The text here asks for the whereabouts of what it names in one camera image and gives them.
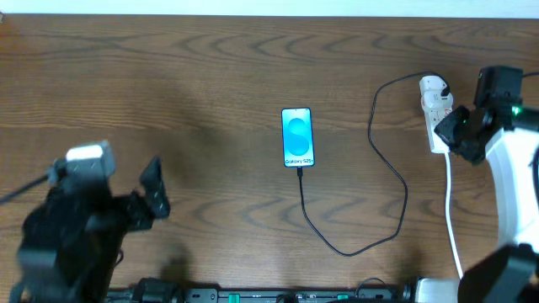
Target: blue circle on screen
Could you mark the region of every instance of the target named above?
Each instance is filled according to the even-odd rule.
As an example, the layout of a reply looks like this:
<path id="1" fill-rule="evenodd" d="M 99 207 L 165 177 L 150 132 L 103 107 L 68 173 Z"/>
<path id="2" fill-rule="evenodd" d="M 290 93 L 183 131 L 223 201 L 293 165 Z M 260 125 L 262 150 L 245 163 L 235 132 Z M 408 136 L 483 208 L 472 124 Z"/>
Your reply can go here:
<path id="1" fill-rule="evenodd" d="M 309 150 L 309 141 L 299 134 L 306 134 L 309 129 L 305 122 L 299 118 L 294 118 L 288 123 L 290 134 L 286 137 L 288 151 L 294 156 L 302 156 Z"/>

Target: blue phone screen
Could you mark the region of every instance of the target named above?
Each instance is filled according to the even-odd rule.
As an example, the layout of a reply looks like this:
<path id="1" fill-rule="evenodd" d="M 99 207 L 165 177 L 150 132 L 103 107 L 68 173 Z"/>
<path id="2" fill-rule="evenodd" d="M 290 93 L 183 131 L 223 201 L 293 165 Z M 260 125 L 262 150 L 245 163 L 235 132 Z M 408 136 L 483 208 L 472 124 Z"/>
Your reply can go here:
<path id="1" fill-rule="evenodd" d="M 286 167 L 314 165 L 310 109 L 283 109 L 283 148 Z"/>

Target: power strip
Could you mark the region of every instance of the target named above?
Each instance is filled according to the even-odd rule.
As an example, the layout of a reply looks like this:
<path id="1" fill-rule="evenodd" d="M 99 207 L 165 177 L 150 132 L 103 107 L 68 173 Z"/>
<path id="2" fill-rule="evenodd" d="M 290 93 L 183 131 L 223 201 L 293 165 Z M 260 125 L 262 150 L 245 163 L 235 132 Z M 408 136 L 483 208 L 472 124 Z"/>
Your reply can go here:
<path id="1" fill-rule="evenodd" d="M 421 108 L 427 124 L 430 151 L 433 153 L 446 153 L 449 147 L 435 134 L 435 127 L 452 111 L 453 95 L 449 93 L 442 96 L 441 91 L 447 84 L 438 76 L 423 77 L 419 81 L 421 89 Z"/>

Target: wooden table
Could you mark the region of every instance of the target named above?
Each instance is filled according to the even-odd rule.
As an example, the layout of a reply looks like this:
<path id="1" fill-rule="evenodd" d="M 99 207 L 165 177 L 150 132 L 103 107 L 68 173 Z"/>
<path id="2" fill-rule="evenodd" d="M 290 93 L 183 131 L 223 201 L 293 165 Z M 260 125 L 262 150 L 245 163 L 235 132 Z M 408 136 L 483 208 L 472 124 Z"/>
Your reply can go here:
<path id="1" fill-rule="evenodd" d="M 385 82 L 426 69 L 472 105 L 482 66 L 539 69 L 539 22 L 488 19 L 8 15 L 0 24 L 0 194 L 77 144 L 107 139 L 128 193 L 154 155 L 172 214 L 128 235 L 113 286 L 154 276 L 221 287 L 354 287 L 375 276 L 455 277 L 444 219 L 444 157 L 430 153 L 419 78 L 381 93 L 373 140 L 409 186 L 403 229 L 354 258 L 309 229 L 295 170 L 282 164 L 280 110 L 312 109 L 317 165 L 307 212 L 351 252 L 391 235 L 403 186 L 369 147 Z M 539 79 L 523 97 L 539 105 Z M 495 247 L 487 163 L 453 159 L 453 222 L 465 268 Z M 42 186 L 0 208 L 0 300 L 19 277 L 21 224 Z"/>

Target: green component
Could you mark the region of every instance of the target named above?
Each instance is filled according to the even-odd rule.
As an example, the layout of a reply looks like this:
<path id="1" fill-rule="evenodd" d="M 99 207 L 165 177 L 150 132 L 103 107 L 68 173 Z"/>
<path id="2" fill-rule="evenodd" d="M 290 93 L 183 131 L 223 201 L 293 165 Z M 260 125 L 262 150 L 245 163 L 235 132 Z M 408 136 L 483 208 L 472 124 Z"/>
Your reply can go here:
<path id="1" fill-rule="evenodd" d="M 513 106 L 511 108 L 511 110 L 513 111 L 513 115 L 518 115 L 522 112 L 522 109 L 520 107 L 517 107 L 517 106 Z"/>
<path id="2" fill-rule="evenodd" d="M 239 303 L 239 295 L 228 295 L 228 303 Z"/>

